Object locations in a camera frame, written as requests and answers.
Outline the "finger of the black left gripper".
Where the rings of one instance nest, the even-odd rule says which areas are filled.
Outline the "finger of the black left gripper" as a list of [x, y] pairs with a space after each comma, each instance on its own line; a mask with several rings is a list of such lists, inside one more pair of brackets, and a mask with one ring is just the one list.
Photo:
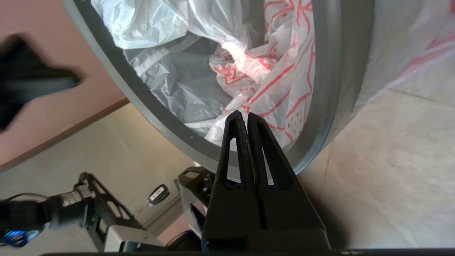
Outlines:
[[74, 89], [82, 80], [75, 69], [48, 65], [23, 34], [9, 35], [1, 42], [1, 132], [10, 126], [29, 102]]

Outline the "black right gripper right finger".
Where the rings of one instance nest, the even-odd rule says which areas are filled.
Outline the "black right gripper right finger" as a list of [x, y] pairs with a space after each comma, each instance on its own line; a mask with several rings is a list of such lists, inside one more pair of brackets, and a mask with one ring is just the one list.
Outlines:
[[320, 216], [267, 122], [249, 113], [247, 133], [263, 228], [324, 231]]

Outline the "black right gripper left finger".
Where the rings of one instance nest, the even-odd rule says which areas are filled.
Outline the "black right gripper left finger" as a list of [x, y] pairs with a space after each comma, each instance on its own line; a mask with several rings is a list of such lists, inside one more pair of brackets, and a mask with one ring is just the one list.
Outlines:
[[[226, 185], [230, 142], [237, 143], [240, 187]], [[203, 249], [245, 250], [246, 238], [261, 228], [253, 177], [251, 149], [241, 112], [226, 118], [221, 155], [203, 227]]]

